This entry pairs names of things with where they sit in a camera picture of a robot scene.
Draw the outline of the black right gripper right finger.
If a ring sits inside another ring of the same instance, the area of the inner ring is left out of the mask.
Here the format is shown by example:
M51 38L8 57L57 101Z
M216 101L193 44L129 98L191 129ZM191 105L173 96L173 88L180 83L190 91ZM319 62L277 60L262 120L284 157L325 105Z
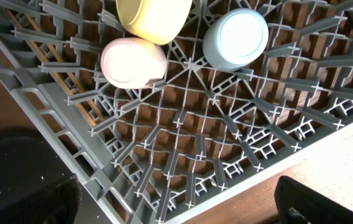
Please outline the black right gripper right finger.
M283 175L274 193L279 222L353 224L353 211Z

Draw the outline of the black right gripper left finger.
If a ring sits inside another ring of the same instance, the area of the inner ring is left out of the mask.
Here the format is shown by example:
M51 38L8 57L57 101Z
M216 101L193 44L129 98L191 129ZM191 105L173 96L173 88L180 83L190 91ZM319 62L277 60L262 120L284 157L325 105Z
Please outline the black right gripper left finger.
M73 223L80 203L81 186L70 174L0 210L0 223Z

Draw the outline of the pink cup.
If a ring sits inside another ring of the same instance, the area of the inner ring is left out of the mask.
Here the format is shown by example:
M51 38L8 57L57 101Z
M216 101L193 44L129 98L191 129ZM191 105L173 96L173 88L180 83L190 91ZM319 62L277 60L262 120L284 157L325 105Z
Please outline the pink cup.
M105 46L100 65L110 84L122 89L142 89L164 77L167 60L159 45L137 37L126 37Z

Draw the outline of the blue cup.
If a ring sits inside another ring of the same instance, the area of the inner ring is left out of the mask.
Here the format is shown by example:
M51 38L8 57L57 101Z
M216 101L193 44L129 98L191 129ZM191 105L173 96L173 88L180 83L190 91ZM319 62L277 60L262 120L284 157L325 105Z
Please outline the blue cup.
M216 70L233 72L258 58L268 38L267 23L261 14L252 9L233 9L206 31L204 57Z

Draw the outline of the yellow bowl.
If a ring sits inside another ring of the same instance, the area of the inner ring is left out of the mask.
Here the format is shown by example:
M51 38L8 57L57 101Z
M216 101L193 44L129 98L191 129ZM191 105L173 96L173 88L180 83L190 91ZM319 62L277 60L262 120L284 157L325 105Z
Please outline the yellow bowl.
M116 0L119 20L131 34L158 45L181 31L192 0Z

